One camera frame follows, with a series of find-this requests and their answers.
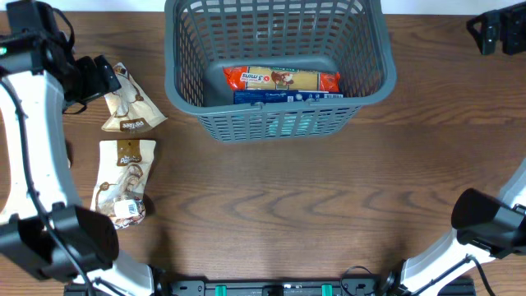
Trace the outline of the cream snack pouch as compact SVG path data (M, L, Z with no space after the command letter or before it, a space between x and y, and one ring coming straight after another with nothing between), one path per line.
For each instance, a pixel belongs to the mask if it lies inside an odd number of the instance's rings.
M104 96L110 117L101 127L103 131L148 132L167 119L122 62L117 63L113 71L121 88Z

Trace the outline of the orange spaghetti packet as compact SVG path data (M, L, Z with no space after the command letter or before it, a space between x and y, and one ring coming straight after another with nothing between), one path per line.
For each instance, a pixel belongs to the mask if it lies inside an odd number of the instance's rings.
M286 67L224 67L231 90L314 90L340 92L338 72L316 72Z

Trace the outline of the blue carton box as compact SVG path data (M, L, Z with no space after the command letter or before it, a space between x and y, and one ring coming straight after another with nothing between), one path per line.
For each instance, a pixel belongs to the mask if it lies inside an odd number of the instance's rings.
M306 90L235 90L234 104L274 104L292 103L306 100L341 99L344 95L338 92Z

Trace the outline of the light teal wipes packet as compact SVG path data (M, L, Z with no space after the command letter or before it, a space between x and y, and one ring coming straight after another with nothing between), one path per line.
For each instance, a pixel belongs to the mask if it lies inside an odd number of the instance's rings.
M280 117L267 118L265 131L269 137L277 136L307 136L321 134L330 113L316 113L306 111L304 113L286 113L281 123Z

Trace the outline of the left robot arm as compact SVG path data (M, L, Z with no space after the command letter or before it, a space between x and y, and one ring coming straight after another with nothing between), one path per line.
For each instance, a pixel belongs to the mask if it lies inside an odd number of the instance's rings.
M1 216L1 253L68 295L152 295L155 275L121 251L110 218L83 206L68 164L62 116L73 104L120 88L107 60L75 58L62 12L39 1L6 5L1 39L1 113L11 189Z

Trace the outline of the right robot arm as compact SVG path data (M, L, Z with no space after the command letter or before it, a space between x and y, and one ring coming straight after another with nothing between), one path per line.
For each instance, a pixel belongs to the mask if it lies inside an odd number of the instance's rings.
M507 55L525 53L525 2L484 12L466 28L482 55L497 41ZM483 263L509 255L525 256L525 159L498 197L474 188L454 205L451 230L416 257L391 271L371 295L476 295L473 280L461 278L476 268L489 295Z

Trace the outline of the cream pouch under arm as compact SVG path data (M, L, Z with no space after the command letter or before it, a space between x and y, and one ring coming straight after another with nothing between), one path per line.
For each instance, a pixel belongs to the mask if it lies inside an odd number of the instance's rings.
M152 140L99 143L99 171L90 209L108 216L115 229L137 225L145 218L143 197L155 147Z

